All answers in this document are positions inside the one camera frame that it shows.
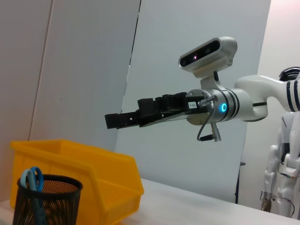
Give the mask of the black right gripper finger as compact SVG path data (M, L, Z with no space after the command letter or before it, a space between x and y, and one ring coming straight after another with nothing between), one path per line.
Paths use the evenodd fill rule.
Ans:
M138 101L140 115L153 115L156 113L156 101L152 98L143 98Z
M114 113L105 115L105 122L108 129L121 129L138 126L140 128L155 125L162 122L173 120L184 120L187 118L185 113L157 113L142 118L139 111L128 113Z

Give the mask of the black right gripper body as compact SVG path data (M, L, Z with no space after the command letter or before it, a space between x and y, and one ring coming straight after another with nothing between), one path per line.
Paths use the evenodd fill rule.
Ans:
M190 114L187 102L187 93L165 94L155 98L156 114L155 119L162 119L180 113Z

